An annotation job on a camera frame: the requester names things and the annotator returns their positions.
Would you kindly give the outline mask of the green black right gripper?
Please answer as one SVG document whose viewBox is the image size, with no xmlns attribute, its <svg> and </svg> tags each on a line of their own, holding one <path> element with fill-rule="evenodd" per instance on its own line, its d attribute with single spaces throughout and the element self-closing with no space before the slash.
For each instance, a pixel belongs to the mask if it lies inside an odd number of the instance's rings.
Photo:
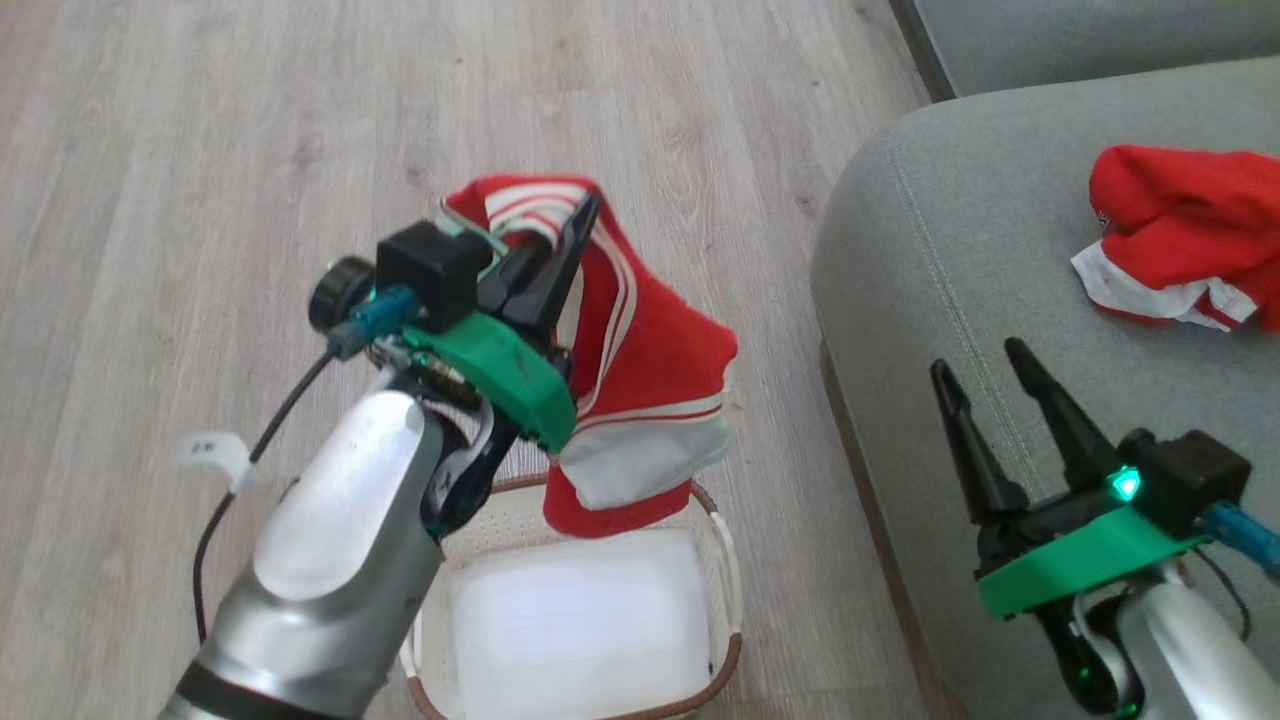
<svg viewBox="0 0 1280 720">
<path fill-rule="evenodd" d="M 1039 405 L 1069 489 L 1079 493 L 1108 484 L 1105 498 L 1120 505 L 980 578 L 978 592 L 991 618 L 1007 620 L 1112 584 L 1211 542 L 1204 534 L 1175 539 L 1132 506 L 1143 486 L 1139 471 L 1119 470 L 1115 446 L 1025 341 L 1010 337 L 1004 348 L 1023 391 Z M 937 360 L 929 374 L 970 523 L 986 525 L 1024 512 L 1025 491 L 1009 479 L 986 442 L 951 366 Z"/>
</svg>

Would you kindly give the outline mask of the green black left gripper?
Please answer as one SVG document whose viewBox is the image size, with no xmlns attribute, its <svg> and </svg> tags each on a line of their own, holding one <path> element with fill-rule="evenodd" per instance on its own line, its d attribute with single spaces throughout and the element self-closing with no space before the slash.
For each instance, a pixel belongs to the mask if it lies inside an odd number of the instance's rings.
<svg viewBox="0 0 1280 720">
<path fill-rule="evenodd" d="M 480 307 L 503 307 L 515 296 L 515 328 L 527 337 L 552 337 L 602 209 L 588 191 L 559 232 L 547 237 L 502 237 L 508 252 L 477 283 Z M 399 300 L 408 310 L 399 343 L 406 372 L 426 396 L 476 414 L 486 400 L 518 428 L 522 438 L 548 454 L 570 439 L 577 410 L 559 369 L 502 320 L 465 305 L 451 324 L 431 331 L 429 309 L 412 291 Z"/>
</svg>

